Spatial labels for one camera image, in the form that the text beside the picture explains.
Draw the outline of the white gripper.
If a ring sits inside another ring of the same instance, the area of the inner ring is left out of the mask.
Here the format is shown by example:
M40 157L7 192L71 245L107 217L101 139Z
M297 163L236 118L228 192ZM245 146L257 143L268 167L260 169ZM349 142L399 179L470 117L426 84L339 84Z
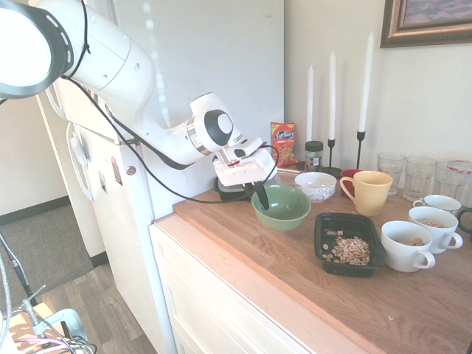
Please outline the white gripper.
M268 196L262 181L275 176L277 164L266 149L257 149L232 167L219 160L215 160L213 165L223 186L243 184L243 191L248 198L255 193L259 198L260 206L264 210L269 209Z

